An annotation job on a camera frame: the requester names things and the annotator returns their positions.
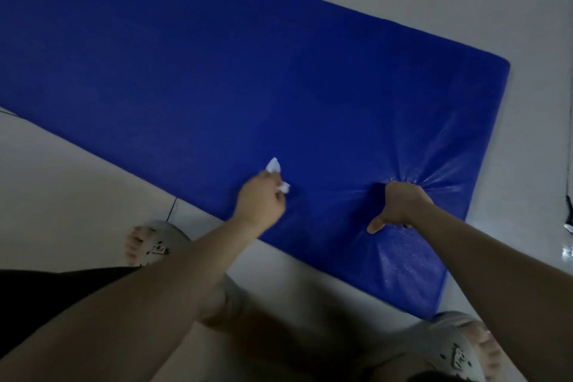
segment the blue foam mat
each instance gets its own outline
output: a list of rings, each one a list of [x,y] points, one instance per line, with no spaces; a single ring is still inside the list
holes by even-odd
[[[0,0],[0,105],[227,219],[274,156],[263,240],[422,318],[446,270],[366,234],[384,183],[464,218],[509,72],[495,55],[319,0]]]

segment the forearm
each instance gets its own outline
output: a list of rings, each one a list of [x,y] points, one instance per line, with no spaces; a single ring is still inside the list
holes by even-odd
[[[0,380],[149,380],[262,230],[231,219],[179,254],[70,307],[0,361]]]
[[[412,225],[529,380],[569,379],[573,278],[426,202],[412,207]]]

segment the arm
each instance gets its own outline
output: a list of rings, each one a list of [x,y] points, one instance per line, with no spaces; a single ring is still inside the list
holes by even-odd
[[[386,207],[368,231],[386,223],[412,225],[426,239],[529,381],[571,379],[573,277],[446,213],[410,183],[386,185]]]
[[[0,361],[0,380],[150,380],[235,258],[282,216],[280,183],[266,171],[253,177],[232,219],[59,314]]]

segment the black shorts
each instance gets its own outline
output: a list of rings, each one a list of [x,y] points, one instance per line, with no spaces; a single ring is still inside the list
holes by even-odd
[[[59,274],[0,270],[0,315],[4,323],[0,359],[68,307],[138,269],[110,267]]]

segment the white tissue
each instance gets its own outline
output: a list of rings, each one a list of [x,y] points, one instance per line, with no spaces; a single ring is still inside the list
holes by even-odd
[[[271,159],[271,161],[267,165],[266,170],[268,172],[281,172],[281,164],[278,163],[278,159],[276,157],[273,157]],[[283,184],[281,184],[280,187],[278,188],[278,190],[280,190],[284,194],[287,194],[289,189],[290,189],[290,184],[285,183],[284,181],[283,181]]]

